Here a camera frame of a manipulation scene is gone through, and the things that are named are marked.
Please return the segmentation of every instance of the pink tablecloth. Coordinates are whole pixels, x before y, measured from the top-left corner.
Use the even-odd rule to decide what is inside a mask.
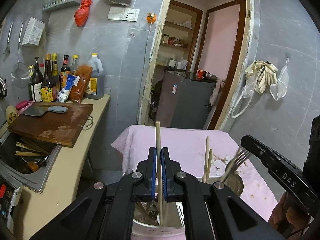
[[[132,125],[128,127],[111,146],[123,155],[122,170],[128,168],[135,171],[138,162],[148,158],[149,148],[156,147],[155,127]],[[178,161],[181,169],[196,177],[203,176],[206,136],[210,136],[210,148],[214,154],[223,159],[227,155],[233,157],[238,145],[231,137],[218,130],[188,130],[161,128],[161,147],[168,147],[170,159]],[[215,175],[212,164],[210,175]],[[264,220],[268,221],[277,201],[252,163],[247,160],[241,166],[244,191],[241,199],[245,201]],[[154,239],[132,236],[132,239]],[[168,237],[170,240],[185,239],[184,235]]]

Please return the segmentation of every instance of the person's hand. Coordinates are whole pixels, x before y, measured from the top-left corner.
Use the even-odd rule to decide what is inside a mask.
[[[283,193],[279,203],[273,209],[271,217],[269,218],[269,224],[275,229],[278,230],[278,226],[283,217],[283,205],[287,198],[287,192]],[[297,205],[290,207],[286,213],[287,221],[294,226],[292,232],[305,228],[309,221],[310,216],[303,212]],[[288,240],[298,240],[300,238],[301,232],[296,233],[295,235],[288,238]]]

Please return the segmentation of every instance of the kitchen sink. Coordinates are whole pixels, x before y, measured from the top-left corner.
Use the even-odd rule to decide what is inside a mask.
[[[19,180],[21,183],[31,188],[34,191],[42,192],[48,179],[50,170],[53,163],[60,152],[61,145],[48,142],[37,141],[38,143],[53,148],[50,156],[46,160],[46,165],[39,168],[38,171],[32,172],[27,163],[21,158],[16,156],[16,151],[27,151],[16,146],[19,141],[20,135],[6,131],[0,139],[0,173],[6,171],[11,176]]]

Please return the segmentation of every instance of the gray cabinet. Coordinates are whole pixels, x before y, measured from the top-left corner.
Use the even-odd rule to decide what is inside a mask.
[[[209,99],[214,88],[212,82],[165,72],[156,121],[160,121],[161,127],[202,129],[211,110]]]

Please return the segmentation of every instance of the cleaver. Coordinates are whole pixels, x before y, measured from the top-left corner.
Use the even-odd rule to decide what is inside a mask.
[[[63,106],[50,106],[50,107],[43,107],[43,106],[30,106],[26,110],[22,112],[22,114],[30,115],[30,116],[37,116],[41,117],[46,112],[53,112],[57,114],[65,114],[68,111],[68,108]]]

